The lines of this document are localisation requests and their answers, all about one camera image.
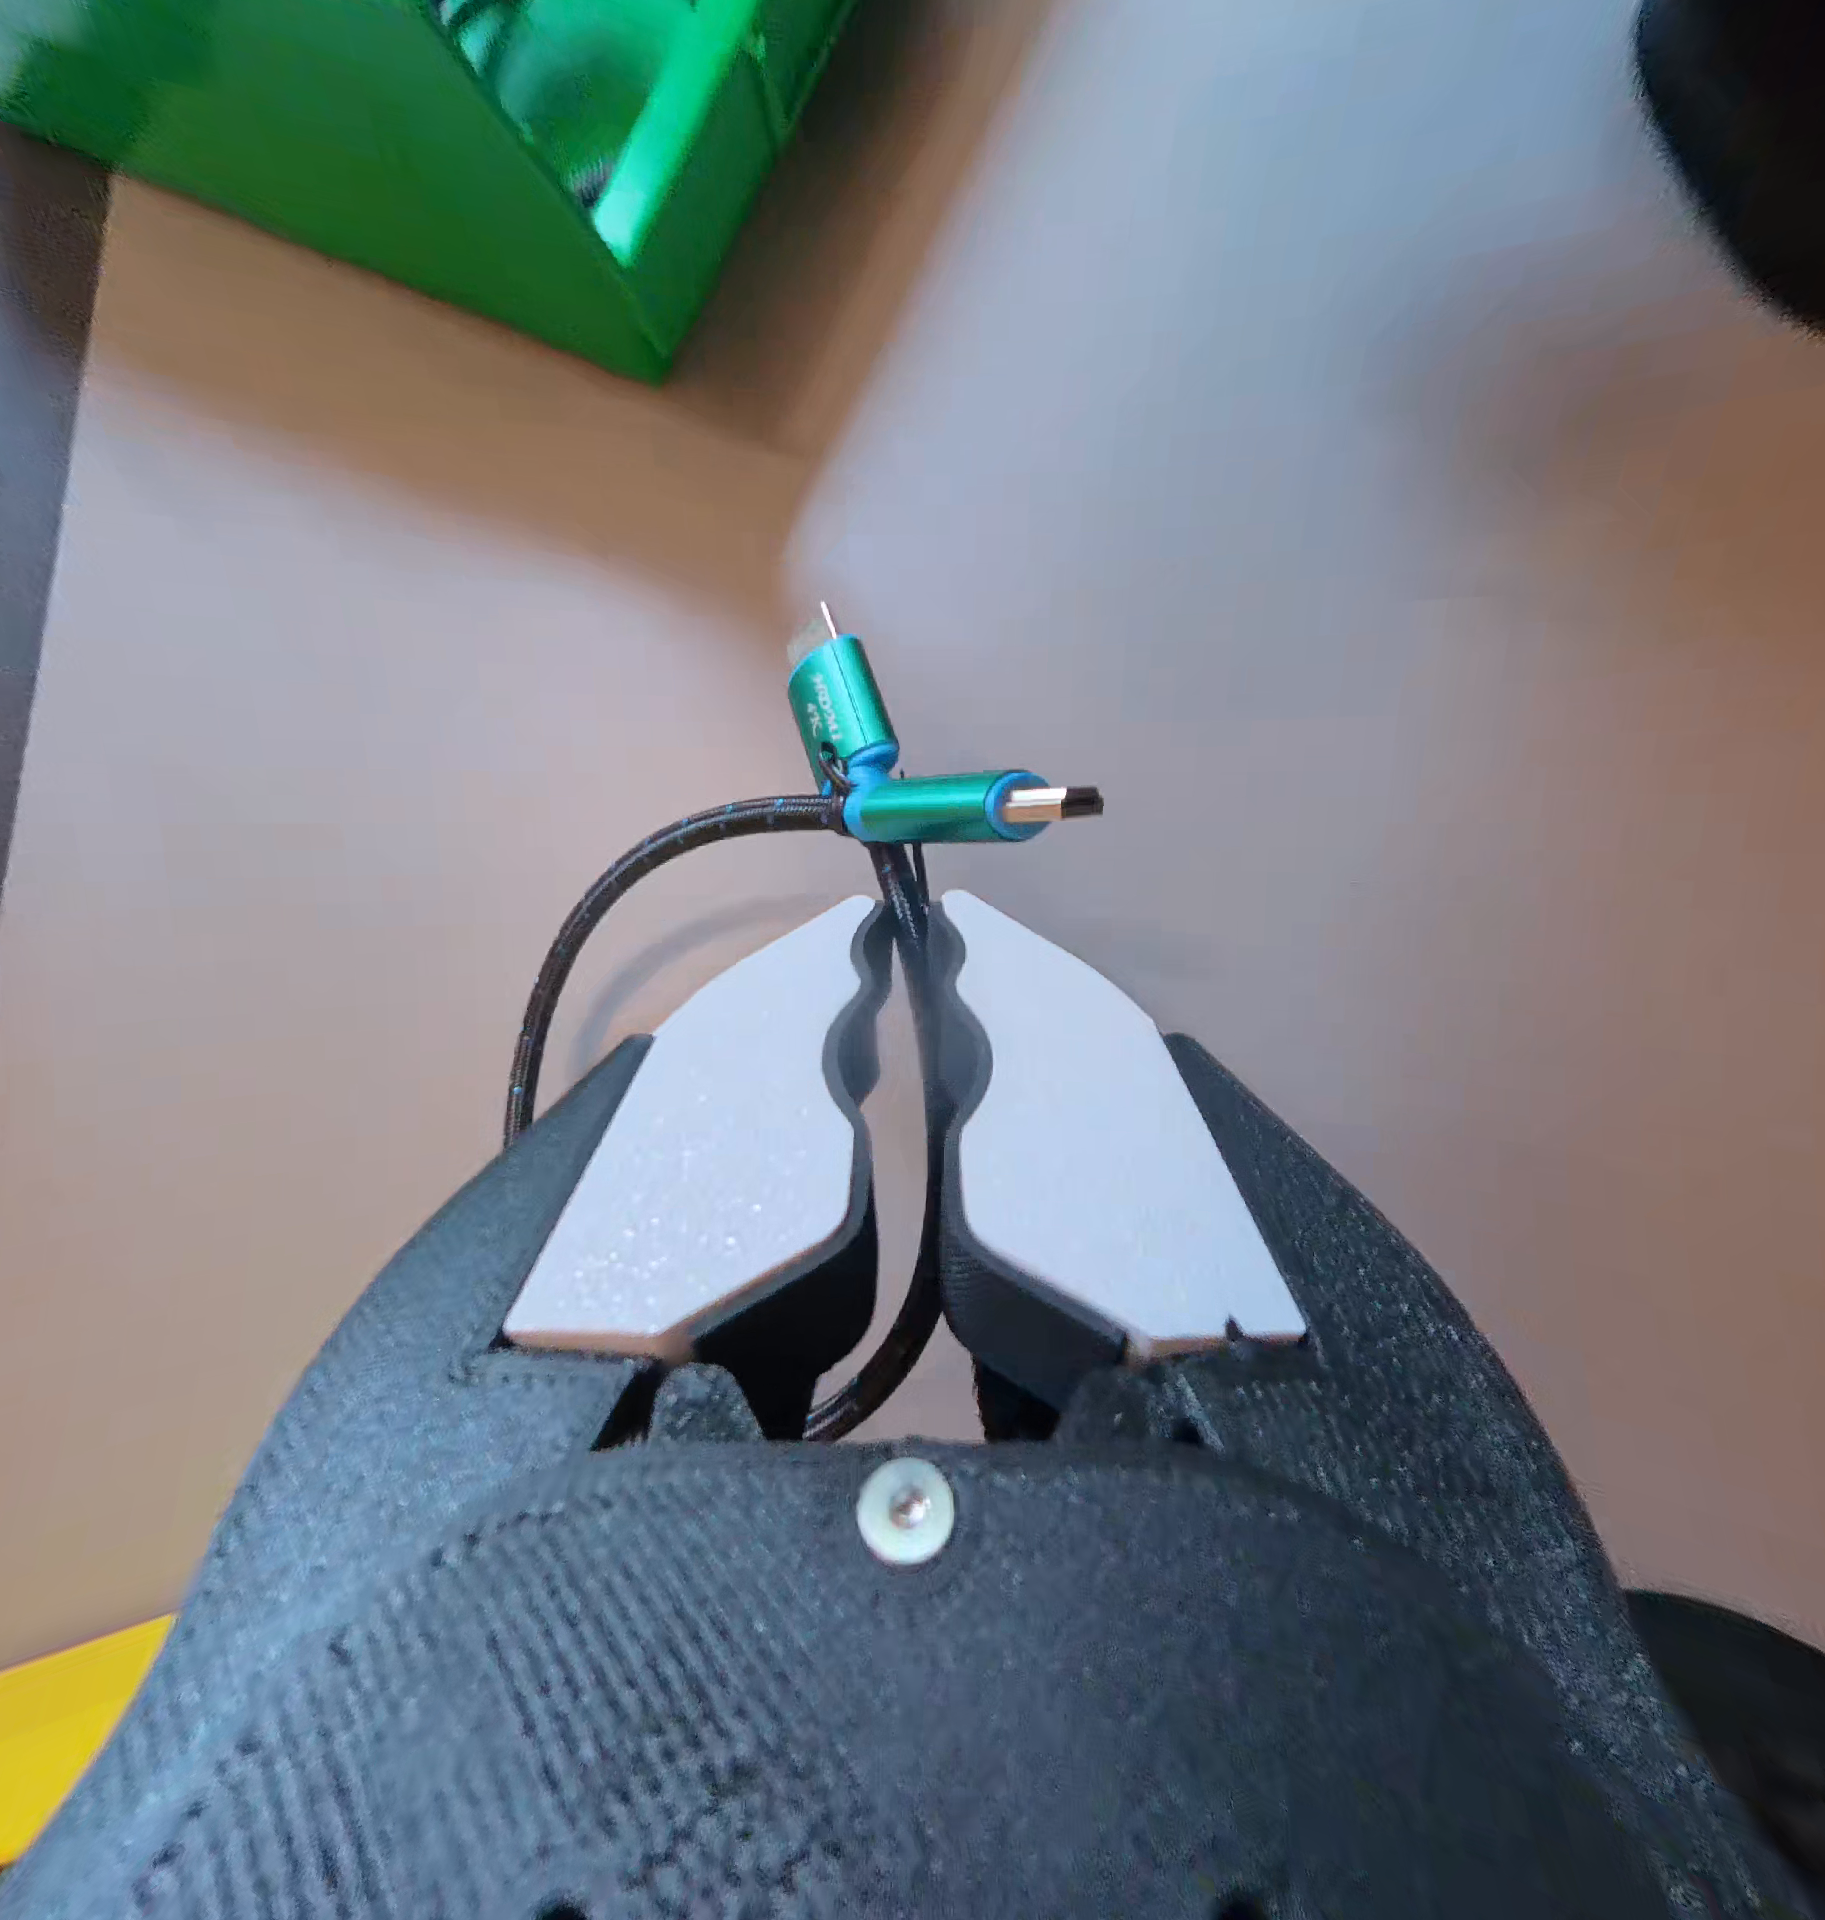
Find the green plastic bin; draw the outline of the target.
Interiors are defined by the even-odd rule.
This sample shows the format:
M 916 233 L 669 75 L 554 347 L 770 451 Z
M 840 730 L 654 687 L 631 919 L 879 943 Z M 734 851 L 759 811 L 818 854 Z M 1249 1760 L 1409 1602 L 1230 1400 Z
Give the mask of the green plastic bin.
M 851 2 L 0 2 L 0 119 L 661 383 Z

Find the black HDMI cable green plug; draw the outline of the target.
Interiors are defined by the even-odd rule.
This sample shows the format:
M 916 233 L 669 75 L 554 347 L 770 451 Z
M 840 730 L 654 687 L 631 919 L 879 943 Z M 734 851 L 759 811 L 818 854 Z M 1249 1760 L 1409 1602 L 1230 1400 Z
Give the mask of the black HDMI cable green plug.
M 610 1360 L 625 1369 L 629 1377 L 595 1439 L 595 1448 L 602 1452 L 642 1441 L 657 1412 L 674 1408 L 665 1393 L 674 1382 L 685 1377 L 700 1388 L 709 1388 L 717 1379 L 741 1396 L 744 1410 L 725 1419 L 729 1433 L 744 1428 L 754 1439 L 827 1444 L 851 1435 L 913 1374 L 946 1315 L 941 1204 L 951 1125 L 947 1044 L 938 1009 L 942 970 L 935 931 L 938 903 L 930 889 L 925 851 L 957 844 L 1022 844 L 1040 838 L 1051 824 L 1096 818 L 1103 810 L 1096 787 L 1056 784 L 1021 766 L 907 776 L 901 762 L 901 732 L 889 718 L 863 642 L 857 633 L 847 632 L 827 609 L 821 611 L 821 617 L 825 627 L 799 639 L 786 672 L 786 702 L 811 764 L 807 791 L 717 803 L 695 811 L 631 845 L 592 882 L 554 933 L 530 989 L 513 1050 L 503 1142 L 513 1149 L 539 1121 L 544 1050 L 571 974 L 594 931 L 648 877 L 661 873 L 685 854 L 754 838 L 849 840 L 866 852 L 876 880 L 874 893 L 860 898 L 876 900 L 882 905 L 881 1006 L 892 988 L 901 984 L 916 1022 L 925 1159 L 916 1267 L 907 1295 L 879 1347 L 853 1379 L 827 1396 L 817 1396 L 825 1375 L 757 1375 L 744 1366 L 712 1363 L 705 1357 L 661 1363 L 633 1357 L 524 1350 L 509 1343 L 506 1320 L 501 1320 L 498 1340 L 503 1347 L 536 1357 Z M 613 1066 L 625 1068 L 625 1082 L 620 1084 L 610 1117 L 616 1117 L 654 1032 L 621 1046 L 610 1055 Z M 544 1232 L 533 1260 L 560 1212 Z

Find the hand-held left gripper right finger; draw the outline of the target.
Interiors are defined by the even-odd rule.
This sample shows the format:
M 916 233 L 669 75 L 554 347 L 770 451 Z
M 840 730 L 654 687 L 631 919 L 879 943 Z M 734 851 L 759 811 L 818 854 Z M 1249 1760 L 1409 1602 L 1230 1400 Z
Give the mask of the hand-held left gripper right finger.
M 951 889 L 942 1301 L 998 1377 L 1298 1346 L 1308 1315 L 1152 1016 Z

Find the yellow plastic bin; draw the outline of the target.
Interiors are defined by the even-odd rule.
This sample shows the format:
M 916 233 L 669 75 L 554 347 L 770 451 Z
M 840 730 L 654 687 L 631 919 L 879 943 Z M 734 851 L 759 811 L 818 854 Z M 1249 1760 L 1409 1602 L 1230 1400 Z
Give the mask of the yellow plastic bin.
M 60 1799 L 131 1706 L 176 1622 L 168 1614 L 0 1669 L 0 1802 Z

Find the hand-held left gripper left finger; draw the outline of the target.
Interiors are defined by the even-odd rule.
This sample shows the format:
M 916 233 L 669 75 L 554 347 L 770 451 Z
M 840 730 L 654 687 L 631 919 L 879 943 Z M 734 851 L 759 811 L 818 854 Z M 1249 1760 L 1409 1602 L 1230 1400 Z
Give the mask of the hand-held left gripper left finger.
M 876 1305 L 882 905 L 849 898 L 661 1022 L 506 1318 L 524 1350 L 821 1377 Z

